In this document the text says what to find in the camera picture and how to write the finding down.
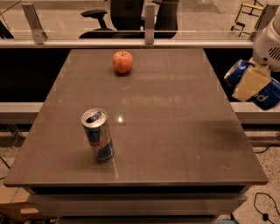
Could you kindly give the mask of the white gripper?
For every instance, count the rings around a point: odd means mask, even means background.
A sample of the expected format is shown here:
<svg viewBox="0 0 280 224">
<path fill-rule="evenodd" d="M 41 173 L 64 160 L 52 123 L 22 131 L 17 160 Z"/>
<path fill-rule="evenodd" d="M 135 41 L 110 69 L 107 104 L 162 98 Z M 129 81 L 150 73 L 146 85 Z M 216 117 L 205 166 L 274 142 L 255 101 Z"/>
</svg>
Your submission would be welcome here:
<svg viewBox="0 0 280 224">
<path fill-rule="evenodd" d="M 280 14 L 276 14 L 257 37 L 253 61 L 263 66 L 250 67 L 234 89 L 233 97 L 245 102 L 271 81 L 270 70 L 280 71 Z"/>
</svg>

